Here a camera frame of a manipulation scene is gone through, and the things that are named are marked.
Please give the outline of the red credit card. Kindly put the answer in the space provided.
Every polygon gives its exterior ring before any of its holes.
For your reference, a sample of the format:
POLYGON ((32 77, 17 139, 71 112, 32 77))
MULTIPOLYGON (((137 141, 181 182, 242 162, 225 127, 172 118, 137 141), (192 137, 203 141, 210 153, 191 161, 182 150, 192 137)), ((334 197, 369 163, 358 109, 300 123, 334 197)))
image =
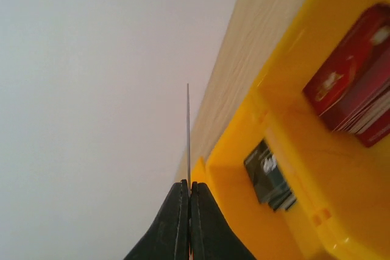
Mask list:
POLYGON ((190 127, 190 84, 186 84, 186 147, 187 147, 187 183, 188 193, 191 194, 191 127, 190 127))

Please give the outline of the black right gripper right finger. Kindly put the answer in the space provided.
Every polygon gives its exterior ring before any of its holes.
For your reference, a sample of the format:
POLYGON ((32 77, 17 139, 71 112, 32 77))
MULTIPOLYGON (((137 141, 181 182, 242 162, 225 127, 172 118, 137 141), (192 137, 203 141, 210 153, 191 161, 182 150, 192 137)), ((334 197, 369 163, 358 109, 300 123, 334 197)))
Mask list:
POLYGON ((191 187, 191 247, 194 259, 254 259, 235 235, 205 183, 191 187))

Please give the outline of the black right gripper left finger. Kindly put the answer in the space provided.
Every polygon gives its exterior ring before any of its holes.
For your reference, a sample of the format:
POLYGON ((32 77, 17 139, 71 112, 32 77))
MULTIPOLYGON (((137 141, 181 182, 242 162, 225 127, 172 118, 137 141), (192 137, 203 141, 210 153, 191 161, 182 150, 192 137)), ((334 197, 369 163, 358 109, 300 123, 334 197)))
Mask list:
POLYGON ((174 183, 151 226, 126 259, 189 259, 188 183, 174 183))

